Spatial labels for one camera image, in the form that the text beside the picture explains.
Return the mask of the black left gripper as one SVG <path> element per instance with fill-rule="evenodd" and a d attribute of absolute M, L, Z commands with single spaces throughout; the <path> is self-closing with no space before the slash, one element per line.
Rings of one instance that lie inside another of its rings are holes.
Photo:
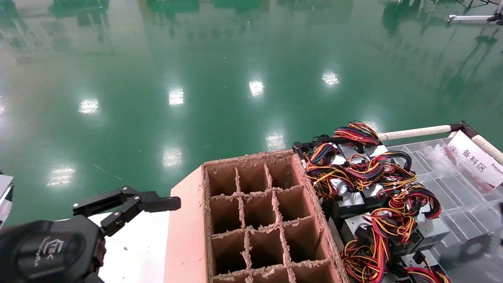
<path fill-rule="evenodd" d="M 101 283 L 104 236 L 113 236 L 143 211 L 176 211 L 181 204 L 180 197 L 159 197 L 155 191 L 124 186 L 77 202 L 70 219 L 2 228 L 0 281 Z M 102 219 L 101 228 L 87 218 L 106 211 L 112 212 Z"/>

